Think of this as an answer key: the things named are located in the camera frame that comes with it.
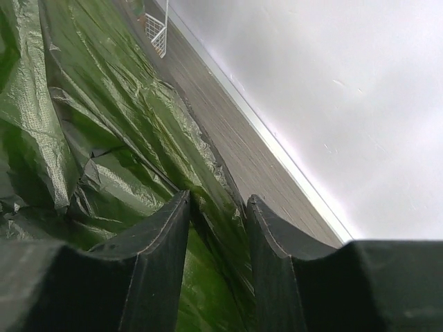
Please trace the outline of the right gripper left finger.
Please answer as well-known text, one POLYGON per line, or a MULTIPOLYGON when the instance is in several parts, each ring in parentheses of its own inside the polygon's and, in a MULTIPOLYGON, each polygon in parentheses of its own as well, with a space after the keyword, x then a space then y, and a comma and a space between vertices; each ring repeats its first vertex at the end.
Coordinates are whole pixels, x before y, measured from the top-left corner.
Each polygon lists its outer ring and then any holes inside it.
POLYGON ((173 331, 190 193, 88 251, 55 240, 1 242, 2 331, 173 331))

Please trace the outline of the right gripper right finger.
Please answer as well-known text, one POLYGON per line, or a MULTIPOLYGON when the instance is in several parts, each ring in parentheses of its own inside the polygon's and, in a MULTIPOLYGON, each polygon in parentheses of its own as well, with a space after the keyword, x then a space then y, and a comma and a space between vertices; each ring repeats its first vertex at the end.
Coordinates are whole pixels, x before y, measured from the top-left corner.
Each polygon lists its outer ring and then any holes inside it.
POLYGON ((246 212, 260 331, 441 331, 442 243, 333 248, 260 197, 246 212))

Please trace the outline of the black trash bag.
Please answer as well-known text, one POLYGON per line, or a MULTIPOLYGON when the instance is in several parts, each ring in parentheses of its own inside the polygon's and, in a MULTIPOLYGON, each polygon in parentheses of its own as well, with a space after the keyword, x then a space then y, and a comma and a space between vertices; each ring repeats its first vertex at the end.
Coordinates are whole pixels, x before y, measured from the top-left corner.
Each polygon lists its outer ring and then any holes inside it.
POLYGON ((178 331, 256 331, 242 197, 112 1, 1 2, 1 238, 90 249, 190 193, 178 331))

